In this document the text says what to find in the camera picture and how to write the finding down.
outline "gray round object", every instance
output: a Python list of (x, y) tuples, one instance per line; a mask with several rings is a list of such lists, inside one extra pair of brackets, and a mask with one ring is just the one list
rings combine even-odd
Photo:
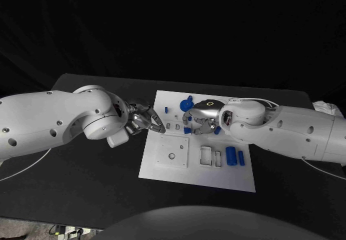
[(322, 236), (261, 214), (212, 206), (176, 206), (120, 221), (93, 240), (325, 240)]

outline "blue object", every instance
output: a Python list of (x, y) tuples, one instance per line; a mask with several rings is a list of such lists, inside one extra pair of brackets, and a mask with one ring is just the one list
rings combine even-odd
[(185, 134), (191, 134), (191, 133), (192, 133), (192, 129), (191, 129), (189, 127), (185, 127), (185, 128), (184, 128), (184, 133), (185, 133)]
[(194, 108), (194, 96), (189, 96), (186, 100), (181, 102), (181, 109), (188, 112)]
[(215, 131), (214, 131), (214, 133), (218, 135), (218, 134), (221, 133), (221, 130), (222, 130), (222, 127), (218, 126), (217, 129), (215, 129)]
[(238, 156), (240, 156), (240, 165), (246, 166), (246, 162), (244, 162), (244, 151), (238, 151)]
[(228, 146), (225, 148), (225, 155), (227, 155), (227, 165), (235, 166), (237, 162), (237, 148), (234, 146)]

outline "white board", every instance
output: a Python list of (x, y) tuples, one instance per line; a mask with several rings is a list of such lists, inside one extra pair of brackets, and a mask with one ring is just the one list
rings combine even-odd
[[(222, 100), (224, 102), (228, 102), (230, 99), (230, 96), (225, 97), (184, 92), (158, 91), (153, 108), (160, 116), (165, 126), (171, 123), (171, 130), (166, 134), (159, 134), (153, 131), (149, 131), (148, 133), (139, 177), (143, 179), (153, 179), (254, 193), (257, 190), (250, 146), (238, 143), (230, 135), (225, 135), (224, 130), (221, 130), (220, 135), (215, 135), (214, 133), (194, 135), (185, 134), (184, 132), (185, 125), (182, 117), (185, 112), (181, 110), (181, 102), (188, 99), (189, 96), (192, 96), (195, 104), (207, 99)], [(192, 120), (189, 122), (189, 127), (191, 126), (197, 129), (201, 124)], [(188, 145), (181, 144), (185, 140), (188, 140)], [(212, 159), (212, 166), (201, 165), (202, 146), (211, 147), (214, 155), (215, 151), (221, 152), (221, 167), (215, 166), (217, 158)], [(235, 147), (237, 152), (243, 151), (246, 166), (240, 165), (240, 158), (237, 166), (230, 166), (227, 164), (227, 147)], [(178, 159), (175, 158), (176, 162), (171, 161), (175, 159), (168, 158), (169, 154), (173, 151), (175, 155), (176, 153), (184, 153), (179, 150), (188, 151), (188, 160), (179, 157)]]

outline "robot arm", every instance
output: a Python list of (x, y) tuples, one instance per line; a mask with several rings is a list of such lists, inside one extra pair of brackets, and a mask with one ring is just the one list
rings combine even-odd
[(97, 85), (74, 93), (48, 91), (8, 96), (0, 99), (0, 113), (0, 161), (67, 144), (83, 132), (91, 140), (107, 138), (114, 148), (129, 141), (127, 130), (135, 134), (133, 128), (126, 128), (132, 116), (136, 133), (142, 129), (166, 132), (150, 106), (129, 104)]
[(202, 112), (211, 107), (198, 103), (186, 112), (195, 118), (217, 119), (227, 135), (244, 144), (256, 144), (267, 151), (305, 160), (346, 164), (346, 120), (312, 109), (269, 107), (253, 100), (231, 98), (215, 116)]

